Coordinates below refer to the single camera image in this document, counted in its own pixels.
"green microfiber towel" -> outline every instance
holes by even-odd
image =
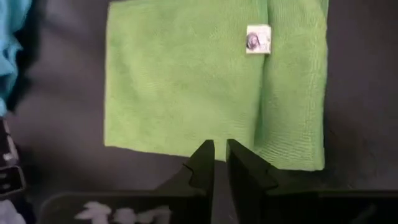
[[[106,41],[104,142],[191,156],[214,139],[254,144],[264,55],[246,55],[248,24],[266,1],[113,2]]]
[[[328,0],[269,0],[268,7],[272,54],[254,152],[280,169],[320,170]]]

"small label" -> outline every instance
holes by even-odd
[[[269,25],[249,25],[246,32],[247,54],[271,53],[271,27]]]

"dark gray fabric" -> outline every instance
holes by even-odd
[[[26,73],[30,88],[7,117],[15,141],[50,174],[34,190],[34,201],[40,205],[71,189],[153,189],[185,159],[103,146],[108,1],[39,5],[38,58]],[[287,178],[302,175],[322,187],[398,188],[397,12],[395,0],[330,1],[326,169],[288,172]],[[219,162],[214,223],[236,223],[226,187]]]

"black surface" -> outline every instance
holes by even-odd
[[[43,0],[30,88],[11,134],[50,174],[36,204],[63,189],[153,189],[184,158],[103,146],[107,0]],[[330,0],[326,169],[281,172],[342,189],[397,189],[398,2]],[[216,163],[214,223],[236,223],[226,166]]]

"blue cloth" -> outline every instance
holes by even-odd
[[[0,116],[18,76],[16,55],[22,50],[14,33],[25,23],[31,0],[0,0]]]

